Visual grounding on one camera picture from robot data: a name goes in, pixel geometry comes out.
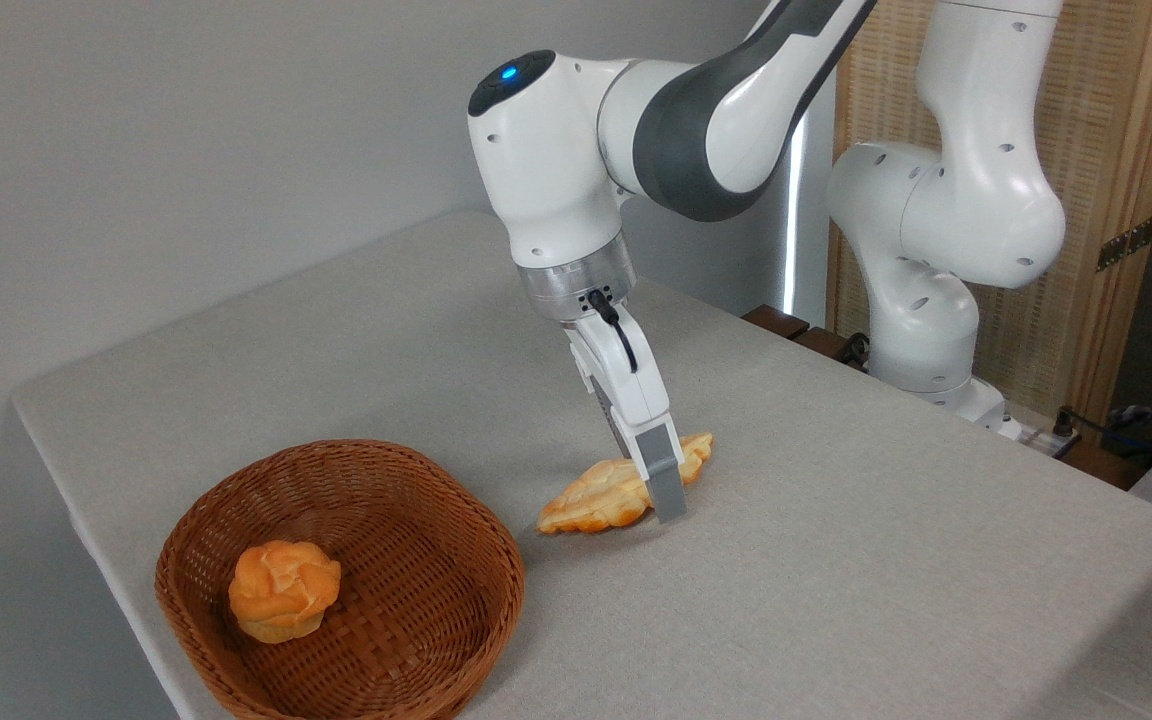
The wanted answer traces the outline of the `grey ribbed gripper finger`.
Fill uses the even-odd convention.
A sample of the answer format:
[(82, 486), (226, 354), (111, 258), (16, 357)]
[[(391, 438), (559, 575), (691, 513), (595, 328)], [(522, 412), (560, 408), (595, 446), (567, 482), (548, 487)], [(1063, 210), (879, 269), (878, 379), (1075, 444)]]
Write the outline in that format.
[(616, 439), (617, 447), (622, 452), (622, 455), (627, 458), (632, 458), (635, 462), (641, 458), (641, 450), (637, 448), (637, 438), (634, 433), (634, 429), (626, 424), (626, 420), (621, 418), (617, 407), (613, 406), (611, 396), (600, 386), (591, 386), (591, 392), (594, 393), (596, 400), (598, 400), (599, 406), (602, 407), (602, 414), (605, 419), (612, 430), (614, 439)]
[(685, 488), (680, 473), (681, 446), (673, 420), (664, 418), (653, 427), (636, 433), (631, 454), (639, 465), (641, 478), (659, 523), (682, 518), (687, 511)]

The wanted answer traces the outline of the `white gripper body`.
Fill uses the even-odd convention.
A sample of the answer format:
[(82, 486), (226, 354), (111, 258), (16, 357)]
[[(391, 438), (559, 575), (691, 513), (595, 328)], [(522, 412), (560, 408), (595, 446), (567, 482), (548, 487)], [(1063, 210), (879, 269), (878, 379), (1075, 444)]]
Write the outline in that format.
[(566, 333), (589, 391), (602, 387), (635, 434), (672, 419), (652, 346), (627, 306), (571, 297), (568, 314)]

